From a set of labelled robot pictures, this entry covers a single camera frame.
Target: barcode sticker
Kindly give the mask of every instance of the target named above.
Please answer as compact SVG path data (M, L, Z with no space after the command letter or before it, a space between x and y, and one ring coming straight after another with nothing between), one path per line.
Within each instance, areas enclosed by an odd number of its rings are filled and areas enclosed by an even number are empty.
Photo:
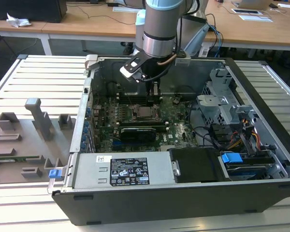
M97 156L96 163L109 163L112 156Z

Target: robotic arm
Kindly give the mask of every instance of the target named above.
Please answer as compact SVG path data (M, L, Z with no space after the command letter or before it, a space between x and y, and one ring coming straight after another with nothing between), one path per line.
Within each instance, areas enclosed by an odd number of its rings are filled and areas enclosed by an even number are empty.
M197 13L200 1L124 0L123 4L146 9L146 13L138 13L138 17L145 15L144 26L141 29L137 26L138 52L124 64L120 72L128 80L136 82L158 81L168 72L180 51L182 36L176 36L178 20L182 28L181 17Z

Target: slotted platform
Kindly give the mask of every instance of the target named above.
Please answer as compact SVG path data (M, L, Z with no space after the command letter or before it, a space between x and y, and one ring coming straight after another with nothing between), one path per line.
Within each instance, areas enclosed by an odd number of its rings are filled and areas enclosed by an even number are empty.
M290 134L290 88L268 66L258 61L236 61L245 76ZM237 92L249 104L240 88Z
M0 114L14 112L18 119L33 118L24 105L40 98L50 118L76 118L84 85L85 57L28 56L17 59L0 82Z

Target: wooden desk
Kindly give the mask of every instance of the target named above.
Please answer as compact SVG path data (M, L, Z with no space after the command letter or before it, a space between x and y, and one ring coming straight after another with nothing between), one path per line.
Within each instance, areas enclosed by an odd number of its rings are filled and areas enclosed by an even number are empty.
M271 18L273 22L244 21L239 15L247 14L231 14L231 8L235 8L231 0L225 0L222 4L210 0L206 8L207 14L212 13L215 16L216 27L223 34L222 46L290 50L290 8L278 8L284 14L271 11L270 8L265 13L262 12L264 15L261 16ZM211 15L207 19L210 24L214 24ZM215 34L209 32L203 47L211 47L215 38Z

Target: yellow wire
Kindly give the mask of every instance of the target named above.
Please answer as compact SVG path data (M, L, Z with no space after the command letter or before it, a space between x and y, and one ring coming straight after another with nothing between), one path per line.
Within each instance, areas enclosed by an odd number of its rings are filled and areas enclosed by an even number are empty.
M232 149L234 147L236 147L237 145L239 145L241 143L242 140L239 140L238 142L236 142L235 144L233 144L232 146L229 147L229 149Z

